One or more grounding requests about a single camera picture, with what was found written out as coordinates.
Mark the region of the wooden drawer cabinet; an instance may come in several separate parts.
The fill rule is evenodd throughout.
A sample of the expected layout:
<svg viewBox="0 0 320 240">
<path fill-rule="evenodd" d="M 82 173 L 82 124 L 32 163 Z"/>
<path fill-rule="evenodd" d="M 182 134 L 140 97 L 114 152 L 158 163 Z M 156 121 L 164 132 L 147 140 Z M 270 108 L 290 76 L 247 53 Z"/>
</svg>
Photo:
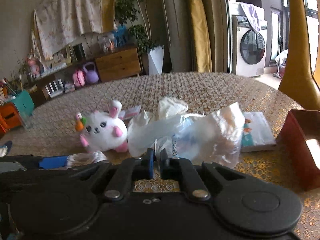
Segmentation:
<svg viewBox="0 0 320 240">
<path fill-rule="evenodd" d="M 95 64 L 101 82 L 138 76 L 142 71 L 138 50 L 133 46 L 118 48 L 114 52 L 96 57 Z"/>
</svg>

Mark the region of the clear plastic bag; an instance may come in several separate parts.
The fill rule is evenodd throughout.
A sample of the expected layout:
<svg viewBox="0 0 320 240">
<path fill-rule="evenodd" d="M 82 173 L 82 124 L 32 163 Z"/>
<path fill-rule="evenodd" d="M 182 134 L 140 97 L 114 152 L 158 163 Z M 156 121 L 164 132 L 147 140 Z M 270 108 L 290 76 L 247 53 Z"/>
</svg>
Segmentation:
<svg viewBox="0 0 320 240">
<path fill-rule="evenodd" d="M 166 150 L 168 156 L 195 165 L 212 161 L 234 168 L 239 162 L 245 117 L 237 102 L 207 115 L 184 113 L 157 121 L 147 117 L 141 113 L 129 123 L 127 140 L 133 157 L 155 147 L 157 156 Z"/>
</svg>

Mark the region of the pink toy backpack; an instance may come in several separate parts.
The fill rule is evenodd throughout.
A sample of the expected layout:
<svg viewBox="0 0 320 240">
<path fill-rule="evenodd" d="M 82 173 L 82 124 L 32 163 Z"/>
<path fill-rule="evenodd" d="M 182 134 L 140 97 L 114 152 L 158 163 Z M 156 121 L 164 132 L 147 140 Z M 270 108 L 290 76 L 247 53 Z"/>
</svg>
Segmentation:
<svg viewBox="0 0 320 240">
<path fill-rule="evenodd" d="M 86 80 L 85 80 L 84 72 L 82 70 L 77 69 L 74 72 L 72 78 L 73 78 L 73 83 L 74 83 L 75 87 L 77 87 L 77 88 L 84 87 Z"/>
</svg>

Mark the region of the yellow curtain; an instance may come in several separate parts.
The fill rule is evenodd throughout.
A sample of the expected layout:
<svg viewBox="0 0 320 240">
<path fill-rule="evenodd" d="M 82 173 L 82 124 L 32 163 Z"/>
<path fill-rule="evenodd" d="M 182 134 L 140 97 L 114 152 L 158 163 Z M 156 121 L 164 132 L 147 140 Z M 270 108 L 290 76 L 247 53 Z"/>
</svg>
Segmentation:
<svg viewBox="0 0 320 240">
<path fill-rule="evenodd" d="M 212 72 L 212 55 L 206 13 L 202 0 L 189 0 L 195 67 L 200 73 Z"/>
</svg>

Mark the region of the teal storage box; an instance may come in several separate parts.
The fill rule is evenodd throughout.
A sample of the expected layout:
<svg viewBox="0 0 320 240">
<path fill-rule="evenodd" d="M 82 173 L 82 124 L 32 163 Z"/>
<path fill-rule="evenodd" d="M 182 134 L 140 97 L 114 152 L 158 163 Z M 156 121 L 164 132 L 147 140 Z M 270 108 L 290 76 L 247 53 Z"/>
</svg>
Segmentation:
<svg viewBox="0 0 320 240">
<path fill-rule="evenodd" d="M 27 90 L 21 91 L 11 102 L 15 105 L 19 113 L 31 116 L 35 108 L 34 102 Z"/>
</svg>

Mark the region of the purple white cloth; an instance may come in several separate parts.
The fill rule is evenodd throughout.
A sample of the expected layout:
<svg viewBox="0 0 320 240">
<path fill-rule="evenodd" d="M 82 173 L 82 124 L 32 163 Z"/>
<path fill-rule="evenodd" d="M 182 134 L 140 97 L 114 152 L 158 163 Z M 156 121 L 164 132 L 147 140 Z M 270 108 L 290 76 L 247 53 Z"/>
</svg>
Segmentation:
<svg viewBox="0 0 320 240">
<path fill-rule="evenodd" d="M 240 7 L 242 8 L 247 20 L 252 27 L 252 29 L 259 33 L 261 32 L 261 24 L 260 22 L 264 20 L 265 10 L 261 7 L 256 7 L 253 4 L 248 4 L 244 2 L 240 2 Z"/>
</svg>

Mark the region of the white bunny plush toy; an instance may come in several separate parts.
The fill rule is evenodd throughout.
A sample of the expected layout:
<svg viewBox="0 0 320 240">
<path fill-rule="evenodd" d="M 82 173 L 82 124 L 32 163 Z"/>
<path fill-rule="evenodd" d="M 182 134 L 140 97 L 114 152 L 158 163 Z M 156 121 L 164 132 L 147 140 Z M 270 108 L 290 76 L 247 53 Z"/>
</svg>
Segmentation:
<svg viewBox="0 0 320 240">
<path fill-rule="evenodd" d="M 114 150 L 123 153 L 128 150 L 127 127 L 119 118 L 122 104 L 112 100 L 107 112 L 95 111 L 87 117 L 76 113 L 75 129 L 87 152 Z"/>
</svg>

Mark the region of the purple kettle toy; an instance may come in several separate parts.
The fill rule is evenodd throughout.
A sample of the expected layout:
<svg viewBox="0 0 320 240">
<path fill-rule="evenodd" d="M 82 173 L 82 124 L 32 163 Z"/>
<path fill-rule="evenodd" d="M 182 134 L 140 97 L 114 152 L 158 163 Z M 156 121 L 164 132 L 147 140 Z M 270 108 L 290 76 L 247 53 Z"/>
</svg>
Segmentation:
<svg viewBox="0 0 320 240">
<path fill-rule="evenodd" d="M 85 63 L 82 70 L 84 71 L 85 79 L 88 84 L 92 85 L 99 81 L 99 75 L 94 62 Z"/>
</svg>

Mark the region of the green indoor plant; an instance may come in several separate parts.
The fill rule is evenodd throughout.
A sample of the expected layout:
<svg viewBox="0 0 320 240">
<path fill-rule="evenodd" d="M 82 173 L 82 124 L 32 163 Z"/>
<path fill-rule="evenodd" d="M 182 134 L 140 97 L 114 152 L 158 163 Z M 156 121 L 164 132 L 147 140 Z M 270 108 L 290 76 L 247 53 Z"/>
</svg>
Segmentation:
<svg viewBox="0 0 320 240">
<path fill-rule="evenodd" d="M 129 37 L 135 40 L 140 55 L 148 54 L 158 44 L 152 40 L 148 15 L 149 0 L 116 0 L 115 20 L 120 25 L 129 24 Z"/>
</svg>

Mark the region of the white washing machine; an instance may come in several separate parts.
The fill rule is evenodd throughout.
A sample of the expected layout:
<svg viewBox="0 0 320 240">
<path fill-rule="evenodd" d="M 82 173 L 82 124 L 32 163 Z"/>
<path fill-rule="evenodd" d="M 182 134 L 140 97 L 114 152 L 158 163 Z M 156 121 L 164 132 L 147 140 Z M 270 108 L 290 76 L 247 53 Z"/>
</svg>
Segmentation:
<svg viewBox="0 0 320 240">
<path fill-rule="evenodd" d="M 267 21 L 260 21 L 256 33 L 245 16 L 233 15 L 232 73 L 256 77 L 264 73 L 267 46 Z"/>
</svg>

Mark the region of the pink white sachet packet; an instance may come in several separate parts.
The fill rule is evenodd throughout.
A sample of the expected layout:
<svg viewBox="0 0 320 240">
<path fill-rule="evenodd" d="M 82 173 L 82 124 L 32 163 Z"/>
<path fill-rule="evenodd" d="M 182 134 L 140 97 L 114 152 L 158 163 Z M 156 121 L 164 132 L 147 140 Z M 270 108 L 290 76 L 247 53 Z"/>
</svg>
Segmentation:
<svg viewBox="0 0 320 240">
<path fill-rule="evenodd" d="M 137 116 L 140 113 L 140 110 L 141 110 L 141 105 L 129 108 L 127 110 L 121 110 L 118 117 L 121 120 L 129 120 Z"/>
</svg>

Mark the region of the teal white tissue pack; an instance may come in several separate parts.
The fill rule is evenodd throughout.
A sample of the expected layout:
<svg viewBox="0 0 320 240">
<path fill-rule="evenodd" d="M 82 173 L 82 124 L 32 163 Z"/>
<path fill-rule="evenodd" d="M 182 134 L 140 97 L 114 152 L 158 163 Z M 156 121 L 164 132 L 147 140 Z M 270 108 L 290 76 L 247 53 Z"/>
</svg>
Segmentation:
<svg viewBox="0 0 320 240">
<path fill-rule="evenodd" d="M 272 150 L 277 143 L 264 114 L 262 112 L 244 112 L 243 115 L 245 123 L 242 132 L 241 151 Z"/>
</svg>

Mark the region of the white crumpled cloth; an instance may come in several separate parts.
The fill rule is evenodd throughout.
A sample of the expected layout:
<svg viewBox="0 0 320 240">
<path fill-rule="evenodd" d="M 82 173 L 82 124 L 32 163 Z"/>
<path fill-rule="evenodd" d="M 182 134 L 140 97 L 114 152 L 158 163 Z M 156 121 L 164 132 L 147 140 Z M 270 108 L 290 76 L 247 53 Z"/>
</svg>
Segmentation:
<svg viewBox="0 0 320 240">
<path fill-rule="evenodd" d="M 156 120 L 165 120 L 174 115 L 184 114 L 188 111 L 188 109 L 188 104 L 183 100 L 166 96 L 158 103 L 157 112 L 155 114 Z"/>
</svg>

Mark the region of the white angular planter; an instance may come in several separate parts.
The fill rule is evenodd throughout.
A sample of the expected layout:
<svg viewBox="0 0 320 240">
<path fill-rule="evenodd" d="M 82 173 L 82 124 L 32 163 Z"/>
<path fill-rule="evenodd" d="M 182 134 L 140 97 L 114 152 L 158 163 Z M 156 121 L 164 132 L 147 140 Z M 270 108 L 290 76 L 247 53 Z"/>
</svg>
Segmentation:
<svg viewBox="0 0 320 240">
<path fill-rule="evenodd" d="M 164 47 L 158 46 L 148 53 L 148 75 L 161 75 L 164 59 Z"/>
</svg>

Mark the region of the red metal box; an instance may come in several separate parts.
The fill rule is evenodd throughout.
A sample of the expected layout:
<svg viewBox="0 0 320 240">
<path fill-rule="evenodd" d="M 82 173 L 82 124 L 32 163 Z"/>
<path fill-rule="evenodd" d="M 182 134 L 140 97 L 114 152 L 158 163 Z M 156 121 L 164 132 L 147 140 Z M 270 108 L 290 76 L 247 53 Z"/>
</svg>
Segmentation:
<svg viewBox="0 0 320 240">
<path fill-rule="evenodd" d="M 301 188 L 319 188 L 319 111 L 292 109 L 279 133 Z"/>
</svg>

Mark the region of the floral hanging sheet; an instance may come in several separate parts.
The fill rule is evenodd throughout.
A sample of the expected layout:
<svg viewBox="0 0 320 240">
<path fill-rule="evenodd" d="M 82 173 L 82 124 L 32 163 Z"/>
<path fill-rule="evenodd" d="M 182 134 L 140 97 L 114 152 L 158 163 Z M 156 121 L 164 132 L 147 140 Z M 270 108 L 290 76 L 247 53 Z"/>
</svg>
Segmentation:
<svg viewBox="0 0 320 240">
<path fill-rule="evenodd" d="M 86 33 L 101 33 L 101 0 L 43 0 L 34 10 L 31 46 L 41 62 Z"/>
</svg>

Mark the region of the orange storage box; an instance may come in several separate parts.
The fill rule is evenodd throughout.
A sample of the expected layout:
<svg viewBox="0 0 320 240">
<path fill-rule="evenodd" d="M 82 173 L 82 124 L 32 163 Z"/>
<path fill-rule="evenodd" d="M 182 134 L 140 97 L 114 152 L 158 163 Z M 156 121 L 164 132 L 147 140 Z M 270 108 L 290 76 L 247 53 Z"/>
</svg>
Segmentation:
<svg viewBox="0 0 320 240">
<path fill-rule="evenodd" d="M 13 128 L 22 126 L 19 112 L 12 102 L 0 107 L 0 122 L 1 134 L 5 134 Z"/>
</svg>

